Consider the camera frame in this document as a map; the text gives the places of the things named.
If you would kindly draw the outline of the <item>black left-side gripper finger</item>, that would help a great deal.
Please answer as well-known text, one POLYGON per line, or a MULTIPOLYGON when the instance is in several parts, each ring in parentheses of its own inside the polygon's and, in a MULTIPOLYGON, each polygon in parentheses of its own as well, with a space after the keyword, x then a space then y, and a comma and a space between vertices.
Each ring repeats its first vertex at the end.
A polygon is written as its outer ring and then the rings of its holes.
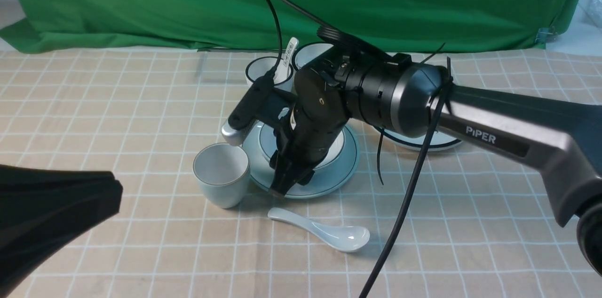
POLYGON ((0 166, 0 294, 57 251, 117 215, 123 186, 110 171, 0 166))

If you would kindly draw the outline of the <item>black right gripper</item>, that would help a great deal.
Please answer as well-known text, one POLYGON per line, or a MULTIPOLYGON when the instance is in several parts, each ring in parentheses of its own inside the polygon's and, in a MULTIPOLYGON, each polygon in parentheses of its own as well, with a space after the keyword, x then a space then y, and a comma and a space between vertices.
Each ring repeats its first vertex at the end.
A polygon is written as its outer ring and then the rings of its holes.
POLYGON ((377 123, 376 65, 369 54, 333 46, 299 67, 294 105, 274 131, 270 193, 285 196, 295 185, 307 185, 349 120, 377 123))

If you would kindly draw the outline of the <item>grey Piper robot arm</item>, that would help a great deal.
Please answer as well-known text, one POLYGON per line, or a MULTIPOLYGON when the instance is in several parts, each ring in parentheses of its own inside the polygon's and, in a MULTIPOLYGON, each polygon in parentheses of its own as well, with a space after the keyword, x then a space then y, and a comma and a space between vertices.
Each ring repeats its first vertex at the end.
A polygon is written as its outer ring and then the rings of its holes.
MULTIPOLYGON (((419 145, 351 120, 350 157, 269 192, 270 127, 240 204, 221 209, 197 153, 274 54, 1 52, 1 163, 109 170, 116 217, 69 242, 7 298, 358 298, 391 234, 419 145), (342 173, 338 184, 334 172, 342 173)), ((546 50, 438 54, 456 86, 371 298, 601 296, 601 58, 546 50)))

